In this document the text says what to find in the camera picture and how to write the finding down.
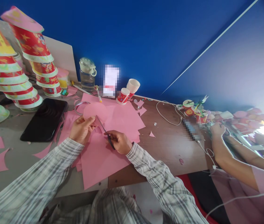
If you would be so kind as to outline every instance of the pen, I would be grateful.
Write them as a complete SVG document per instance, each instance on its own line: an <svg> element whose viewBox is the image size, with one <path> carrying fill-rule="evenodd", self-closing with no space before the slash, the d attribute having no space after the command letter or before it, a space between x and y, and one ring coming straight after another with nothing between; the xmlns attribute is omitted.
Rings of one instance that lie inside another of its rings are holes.
<svg viewBox="0 0 264 224"><path fill-rule="evenodd" d="M81 92L87 93L89 95L91 95L89 92L86 92L84 89L81 89L80 87L73 85L76 89L80 90Z"/></svg>
<svg viewBox="0 0 264 224"><path fill-rule="evenodd" d="M97 94L98 94L99 101L100 101L100 103L102 103L102 99L101 99L101 97L99 95L99 87L98 86L96 86L96 90L97 90Z"/></svg>

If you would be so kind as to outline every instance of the person's right hand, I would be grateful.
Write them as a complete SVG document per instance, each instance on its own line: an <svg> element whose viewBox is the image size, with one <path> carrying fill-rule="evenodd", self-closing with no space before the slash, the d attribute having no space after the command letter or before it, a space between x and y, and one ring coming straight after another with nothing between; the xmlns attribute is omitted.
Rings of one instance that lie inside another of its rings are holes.
<svg viewBox="0 0 264 224"><path fill-rule="evenodd" d="M115 149L120 153L127 155L132 149L132 143L124 133L112 130L107 132L110 135L111 141Z"/></svg>

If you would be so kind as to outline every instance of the pink paper circle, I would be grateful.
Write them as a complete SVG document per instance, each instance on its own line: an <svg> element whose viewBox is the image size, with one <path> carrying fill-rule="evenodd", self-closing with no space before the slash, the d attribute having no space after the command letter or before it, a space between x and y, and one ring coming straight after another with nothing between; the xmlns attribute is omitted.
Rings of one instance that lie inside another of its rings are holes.
<svg viewBox="0 0 264 224"><path fill-rule="evenodd" d="M108 118L108 110L102 103L91 103L86 105L83 111L83 117L84 119L88 119L91 116L98 116L102 124L104 124L107 121ZM96 117L95 122L93 123L95 126L100 126L100 122Z"/></svg>

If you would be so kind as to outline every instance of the black smartphone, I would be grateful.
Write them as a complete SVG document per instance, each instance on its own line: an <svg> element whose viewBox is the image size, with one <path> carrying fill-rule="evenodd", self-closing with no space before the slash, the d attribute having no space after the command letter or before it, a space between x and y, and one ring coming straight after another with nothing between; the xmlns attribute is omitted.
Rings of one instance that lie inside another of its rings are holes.
<svg viewBox="0 0 264 224"><path fill-rule="evenodd" d="M26 142L52 141L68 103L62 100L44 99L20 137Z"/></svg>

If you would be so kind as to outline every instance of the white paper cup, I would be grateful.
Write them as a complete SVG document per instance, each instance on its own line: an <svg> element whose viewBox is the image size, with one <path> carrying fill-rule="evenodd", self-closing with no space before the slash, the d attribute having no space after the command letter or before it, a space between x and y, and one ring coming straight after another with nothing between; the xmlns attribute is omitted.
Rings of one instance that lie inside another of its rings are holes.
<svg viewBox="0 0 264 224"><path fill-rule="evenodd" d="M129 79L127 89L130 91L130 95L128 96L128 99L131 99L131 97L136 93L139 87L139 81L137 81L136 79Z"/></svg>

